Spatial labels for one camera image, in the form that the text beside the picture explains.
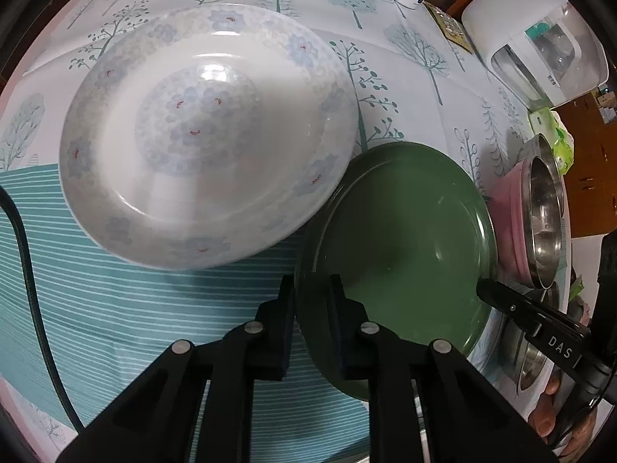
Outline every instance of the pink bowl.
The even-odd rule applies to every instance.
[[[495,235],[499,264],[521,283],[533,287],[527,262],[523,230],[523,170],[531,166],[531,159],[518,162],[492,190],[488,203]]]

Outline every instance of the floral plate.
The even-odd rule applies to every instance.
[[[330,46],[246,5],[175,11],[99,59],[60,147],[76,221],[128,261],[199,269],[288,236],[351,157],[358,107]]]

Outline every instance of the table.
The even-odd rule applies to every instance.
[[[5,103],[0,184],[23,216],[51,349],[84,423],[172,341],[221,338],[251,319],[260,302],[275,297],[281,276],[294,270],[301,232],[216,269],[164,272],[133,266],[90,241],[62,196],[57,169],[62,125],[90,67],[143,22],[172,8],[211,2],[283,13],[331,45],[358,95],[355,154],[397,140],[427,144],[453,158],[488,195],[532,135],[522,103],[475,56],[446,41],[424,7],[407,10],[393,0],[73,0],[70,11],[29,51],[27,64],[22,61],[28,67],[23,77],[13,79],[14,88],[0,98],[0,106]],[[567,237],[567,221],[562,230]],[[68,424],[42,362],[5,218],[0,248],[0,372],[36,412]],[[567,258],[564,250],[562,291],[568,287]],[[502,324],[493,312],[470,360],[496,385],[504,383],[508,397],[509,380],[495,353]],[[520,405],[514,397],[508,400],[528,414],[541,389],[519,399]],[[326,461],[368,447],[362,403],[320,376],[297,326],[288,376],[280,384],[257,383],[254,405],[255,462]]]

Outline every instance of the black cable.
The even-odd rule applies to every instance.
[[[49,348],[49,342],[47,341],[47,334],[45,334],[45,327],[42,323],[41,309],[38,304],[38,297],[36,295],[35,276],[32,270],[32,261],[30,259],[30,249],[28,247],[28,239],[26,238],[26,230],[24,230],[24,223],[19,211],[15,206],[15,203],[10,198],[8,193],[0,186],[0,207],[6,213],[8,220],[13,226],[15,232],[15,240],[17,240],[17,248],[19,249],[19,257],[22,261],[22,271],[24,272],[24,284],[26,286],[26,295],[28,296],[28,304],[30,306],[30,314],[32,315],[32,323],[35,326],[36,339],[38,340],[39,347],[41,348],[42,359],[47,367],[47,372],[51,379],[52,385],[61,405],[64,408],[64,412],[67,413],[70,422],[75,427],[77,433],[81,433],[84,430],[83,424],[77,416],[75,408],[67,395],[67,391],[64,389],[60,374],[54,361],[54,356]]]

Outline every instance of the finger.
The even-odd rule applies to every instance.
[[[594,409],[581,423],[572,430],[572,438],[561,452],[561,456],[567,456],[587,444],[593,435],[597,409]]]
[[[540,395],[534,416],[534,427],[540,437],[548,436],[555,428],[555,409],[550,395],[545,393]]]
[[[584,325],[585,327],[589,326],[589,321],[591,320],[591,317],[589,315],[589,305],[587,303],[583,303],[582,304],[582,315],[581,315],[581,320],[579,320],[579,323],[581,323],[581,325]]]
[[[555,393],[557,393],[557,390],[559,390],[560,386],[561,386],[561,371],[557,369],[557,370],[554,370],[553,374],[550,375],[550,378],[548,379],[548,383],[546,385],[546,388],[544,389],[544,392],[548,395],[554,395]]]

